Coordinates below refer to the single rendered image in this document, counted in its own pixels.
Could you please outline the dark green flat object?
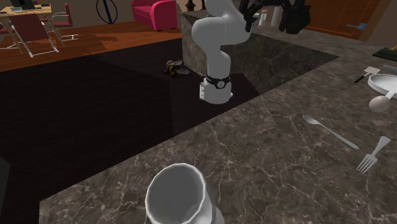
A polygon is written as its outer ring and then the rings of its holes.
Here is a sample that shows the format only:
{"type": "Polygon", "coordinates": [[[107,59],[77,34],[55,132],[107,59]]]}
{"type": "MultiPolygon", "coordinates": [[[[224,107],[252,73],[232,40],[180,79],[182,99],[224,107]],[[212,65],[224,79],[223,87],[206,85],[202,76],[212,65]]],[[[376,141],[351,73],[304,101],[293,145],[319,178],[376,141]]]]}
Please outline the dark green flat object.
{"type": "Polygon", "coordinates": [[[383,48],[372,54],[374,57],[397,62],[397,45],[392,48],[383,48]]]}

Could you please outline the white plate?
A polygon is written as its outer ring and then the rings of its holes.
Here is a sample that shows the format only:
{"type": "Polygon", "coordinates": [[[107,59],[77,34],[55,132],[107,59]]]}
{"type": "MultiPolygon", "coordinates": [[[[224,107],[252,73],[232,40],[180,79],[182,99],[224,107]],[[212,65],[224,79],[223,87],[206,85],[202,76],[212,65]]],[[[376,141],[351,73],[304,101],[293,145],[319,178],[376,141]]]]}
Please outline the white plate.
{"type": "Polygon", "coordinates": [[[368,86],[376,92],[397,99],[397,76],[391,74],[373,74],[368,79],[368,86]]]}

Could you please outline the white round-headed ladle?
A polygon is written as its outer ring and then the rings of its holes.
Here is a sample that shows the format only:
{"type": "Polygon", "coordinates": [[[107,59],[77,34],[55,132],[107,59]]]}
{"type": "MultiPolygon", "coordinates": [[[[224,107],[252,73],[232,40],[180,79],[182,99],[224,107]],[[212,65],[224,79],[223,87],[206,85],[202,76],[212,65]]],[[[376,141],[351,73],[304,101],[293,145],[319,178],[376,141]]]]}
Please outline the white round-headed ladle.
{"type": "Polygon", "coordinates": [[[386,111],[390,106],[390,99],[396,94],[395,91],[389,91],[386,95],[374,97],[369,102],[369,108],[376,113],[386,111]]]}

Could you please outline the silver spoon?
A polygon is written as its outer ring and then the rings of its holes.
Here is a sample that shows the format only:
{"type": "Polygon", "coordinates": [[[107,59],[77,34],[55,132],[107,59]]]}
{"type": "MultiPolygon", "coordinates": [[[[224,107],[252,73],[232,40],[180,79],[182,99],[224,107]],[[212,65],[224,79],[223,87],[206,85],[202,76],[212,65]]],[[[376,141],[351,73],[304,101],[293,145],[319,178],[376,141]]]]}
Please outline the silver spoon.
{"type": "Polygon", "coordinates": [[[320,126],[322,126],[323,128],[325,128],[327,131],[329,131],[330,133],[332,133],[335,137],[339,138],[342,142],[344,142],[345,144],[347,144],[347,145],[350,146],[351,148],[354,148],[354,149],[357,149],[357,150],[359,149],[359,147],[358,147],[356,144],[350,142],[350,141],[347,140],[346,138],[344,138],[344,137],[342,137],[341,135],[337,134],[336,132],[332,131],[331,129],[329,129],[328,127],[324,126],[322,123],[320,123],[320,122],[317,121],[316,119],[312,118],[311,116],[309,116],[309,115],[303,115],[302,117],[303,117],[303,119],[304,119],[307,123],[309,123],[309,124],[312,124],[312,125],[320,125],[320,126]]]}

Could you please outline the yellow black bee toy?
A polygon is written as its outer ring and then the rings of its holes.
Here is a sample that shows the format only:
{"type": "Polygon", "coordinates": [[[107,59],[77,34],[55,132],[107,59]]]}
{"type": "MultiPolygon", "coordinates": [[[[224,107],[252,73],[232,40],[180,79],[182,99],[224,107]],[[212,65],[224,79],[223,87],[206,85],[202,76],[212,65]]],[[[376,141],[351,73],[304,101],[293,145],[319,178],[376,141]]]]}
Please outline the yellow black bee toy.
{"type": "Polygon", "coordinates": [[[182,60],[172,61],[169,60],[166,62],[165,68],[162,70],[164,74],[168,74],[171,77],[175,77],[177,74],[189,74],[189,70],[180,68],[182,64],[182,60]]]}

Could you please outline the silver fork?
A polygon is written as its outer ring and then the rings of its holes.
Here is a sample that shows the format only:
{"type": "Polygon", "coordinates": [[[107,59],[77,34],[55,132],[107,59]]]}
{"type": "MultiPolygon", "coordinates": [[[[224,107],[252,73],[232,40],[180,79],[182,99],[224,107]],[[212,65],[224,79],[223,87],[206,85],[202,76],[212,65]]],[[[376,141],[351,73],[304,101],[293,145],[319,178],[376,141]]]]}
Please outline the silver fork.
{"type": "Polygon", "coordinates": [[[365,155],[364,159],[360,162],[356,170],[362,174],[368,171],[378,161],[376,154],[378,154],[378,152],[383,149],[383,147],[385,147],[385,145],[387,145],[390,141],[390,138],[381,136],[374,151],[371,154],[365,155]]]}

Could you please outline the blue hoop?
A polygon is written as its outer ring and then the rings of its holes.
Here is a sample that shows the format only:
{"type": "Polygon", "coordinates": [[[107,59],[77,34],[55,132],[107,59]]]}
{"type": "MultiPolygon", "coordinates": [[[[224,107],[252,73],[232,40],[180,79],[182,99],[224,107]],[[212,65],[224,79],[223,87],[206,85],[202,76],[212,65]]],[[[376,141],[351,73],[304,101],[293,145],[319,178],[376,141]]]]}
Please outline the blue hoop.
{"type": "Polygon", "coordinates": [[[106,24],[114,24],[118,20],[118,8],[115,0],[96,0],[96,12],[106,24]]]}

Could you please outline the white cup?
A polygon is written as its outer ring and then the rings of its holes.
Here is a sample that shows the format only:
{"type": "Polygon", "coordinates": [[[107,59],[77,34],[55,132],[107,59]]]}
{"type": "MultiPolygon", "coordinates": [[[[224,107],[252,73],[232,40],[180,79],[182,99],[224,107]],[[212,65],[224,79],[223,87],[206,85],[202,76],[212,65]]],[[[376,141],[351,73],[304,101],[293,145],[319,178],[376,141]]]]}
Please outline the white cup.
{"type": "Polygon", "coordinates": [[[203,174],[187,163],[167,166],[153,178],[145,207],[151,224],[225,224],[203,174]]]}

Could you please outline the red folding chair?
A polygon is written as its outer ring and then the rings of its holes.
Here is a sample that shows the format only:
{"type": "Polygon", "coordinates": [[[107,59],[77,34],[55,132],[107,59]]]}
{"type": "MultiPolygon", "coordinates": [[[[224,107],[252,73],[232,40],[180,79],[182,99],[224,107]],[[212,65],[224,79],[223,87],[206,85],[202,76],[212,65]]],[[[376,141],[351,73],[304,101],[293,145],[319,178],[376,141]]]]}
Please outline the red folding chair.
{"type": "Polygon", "coordinates": [[[72,27],[73,26],[73,20],[71,17],[71,11],[69,8],[69,4],[66,3],[65,5],[65,10],[56,12],[52,15],[51,21],[52,21],[52,32],[55,35],[58,35],[60,38],[62,38],[63,41],[72,41],[72,40],[77,40],[78,35],[77,34],[70,34],[70,35],[61,35],[59,28],[66,28],[66,27],[72,27]]]}
{"type": "Polygon", "coordinates": [[[59,53],[58,49],[53,44],[52,40],[47,34],[42,23],[39,21],[39,17],[35,13],[28,13],[23,15],[10,15],[9,20],[13,24],[15,33],[21,40],[23,46],[25,47],[31,58],[46,53],[53,53],[53,52],[59,53]],[[47,39],[51,44],[53,50],[49,52],[32,54],[26,43],[29,41],[37,41],[42,39],[47,39]]]}

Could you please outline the wooden table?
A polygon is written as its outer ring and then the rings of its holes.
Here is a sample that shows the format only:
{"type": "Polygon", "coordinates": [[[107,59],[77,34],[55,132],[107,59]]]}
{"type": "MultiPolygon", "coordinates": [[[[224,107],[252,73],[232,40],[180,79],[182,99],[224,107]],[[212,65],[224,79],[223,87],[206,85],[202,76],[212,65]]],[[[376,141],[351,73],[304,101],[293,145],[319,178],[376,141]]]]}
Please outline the wooden table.
{"type": "Polygon", "coordinates": [[[33,4],[32,0],[10,0],[14,1],[12,3],[13,6],[7,6],[4,9],[0,10],[0,23],[4,26],[5,31],[13,38],[13,47],[18,49],[20,53],[22,53],[22,49],[20,47],[20,42],[17,42],[17,39],[12,31],[11,27],[11,15],[25,15],[28,13],[35,13],[39,18],[46,18],[46,21],[50,24],[52,28],[52,32],[55,33],[58,40],[64,45],[58,30],[55,28],[52,20],[52,7],[51,4],[45,3],[44,0],[41,0],[41,4],[33,4]]]}

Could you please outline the black-handled white spatula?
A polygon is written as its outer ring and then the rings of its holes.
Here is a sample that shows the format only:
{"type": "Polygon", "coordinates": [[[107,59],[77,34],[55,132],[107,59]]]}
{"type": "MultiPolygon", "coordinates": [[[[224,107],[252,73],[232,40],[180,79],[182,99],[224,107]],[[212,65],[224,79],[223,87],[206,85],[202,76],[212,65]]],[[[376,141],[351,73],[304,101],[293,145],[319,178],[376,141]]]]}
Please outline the black-handled white spatula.
{"type": "Polygon", "coordinates": [[[365,78],[366,76],[368,76],[369,74],[377,74],[380,71],[380,69],[377,69],[375,67],[367,67],[364,72],[366,74],[360,76],[357,80],[355,80],[355,83],[358,83],[359,81],[361,81],[363,78],[365,78]]]}

